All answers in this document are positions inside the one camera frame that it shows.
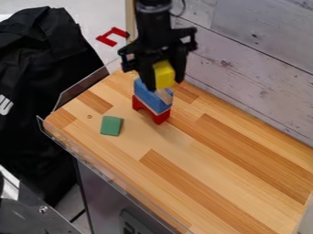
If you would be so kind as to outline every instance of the stacked blocks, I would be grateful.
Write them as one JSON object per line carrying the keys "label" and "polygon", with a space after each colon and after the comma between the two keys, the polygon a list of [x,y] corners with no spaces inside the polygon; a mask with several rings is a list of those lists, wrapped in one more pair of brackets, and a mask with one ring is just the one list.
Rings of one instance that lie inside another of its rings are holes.
{"label": "stacked blocks", "polygon": [[134,86],[133,109],[136,111],[144,109],[149,112],[156,124],[164,122],[170,115],[173,91],[163,89],[151,92],[140,79],[135,80]]}

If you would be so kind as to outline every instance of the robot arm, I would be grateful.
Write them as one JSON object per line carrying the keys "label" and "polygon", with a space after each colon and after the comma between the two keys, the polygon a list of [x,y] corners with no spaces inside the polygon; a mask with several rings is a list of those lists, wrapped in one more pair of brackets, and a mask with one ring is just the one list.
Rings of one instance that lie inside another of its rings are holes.
{"label": "robot arm", "polygon": [[[168,62],[175,71],[175,82],[180,83],[184,80],[188,53],[197,49],[195,27],[171,28],[171,6],[172,0],[137,0],[138,38],[118,51],[123,71],[136,70],[151,91],[160,88],[155,72],[157,63]],[[185,37],[189,37],[189,42],[182,42]]]}

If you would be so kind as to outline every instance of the red object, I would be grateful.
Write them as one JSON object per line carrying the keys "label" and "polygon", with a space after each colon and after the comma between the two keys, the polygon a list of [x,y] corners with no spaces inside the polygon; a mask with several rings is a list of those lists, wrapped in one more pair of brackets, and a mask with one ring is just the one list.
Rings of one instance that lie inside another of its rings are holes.
{"label": "red object", "polygon": [[145,110],[146,112],[148,112],[151,115],[153,121],[157,125],[159,125],[162,122],[164,122],[165,120],[167,120],[170,116],[170,109],[161,113],[160,115],[155,115],[140,100],[138,100],[135,95],[133,95],[133,109],[135,111],[139,111],[140,109]]}
{"label": "red object", "polygon": [[124,37],[124,38],[128,38],[128,36],[129,36],[127,32],[125,32],[125,31],[123,31],[117,27],[112,27],[112,29],[110,31],[103,34],[102,36],[98,36],[96,39],[101,41],[102,43],[110,46],[110,47],[114,47],[114,46],[116,46],[117,42],[108,38],[111,34],[116,34],[116,35]]}

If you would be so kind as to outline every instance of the red block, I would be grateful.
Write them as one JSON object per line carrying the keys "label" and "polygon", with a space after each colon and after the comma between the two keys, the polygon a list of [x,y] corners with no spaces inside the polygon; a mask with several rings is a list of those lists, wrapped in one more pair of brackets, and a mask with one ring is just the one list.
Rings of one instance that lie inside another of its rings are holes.
{"label": "red block", "polygon": [[157,125],[159,125],[162,122],[164,122],[165,120],[167,120],[170,116],[170,109],[161,113],[160,115],[154,114],[140,100],[138,100],[135,95],[133,95],[133,109],[135,111],[139,111],[140,109],[145,110],[146,112],[148,112],[151,115],[153,121]]}

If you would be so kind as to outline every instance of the wooden tabletop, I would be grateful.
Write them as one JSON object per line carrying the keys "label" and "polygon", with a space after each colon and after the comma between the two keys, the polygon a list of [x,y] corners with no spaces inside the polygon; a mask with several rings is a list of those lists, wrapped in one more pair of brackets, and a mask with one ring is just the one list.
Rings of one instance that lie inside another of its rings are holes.
{"label": "wooden tabletop", "polygon": [[[134,77],[115,72],[45,128],[173,226],[151,204],[194,233],[292,233],[313,190],[312,148],[187,83],[170,119],[155,125],[132,110]],[[100,135],[104,115],[124,118],[119,137]]]}

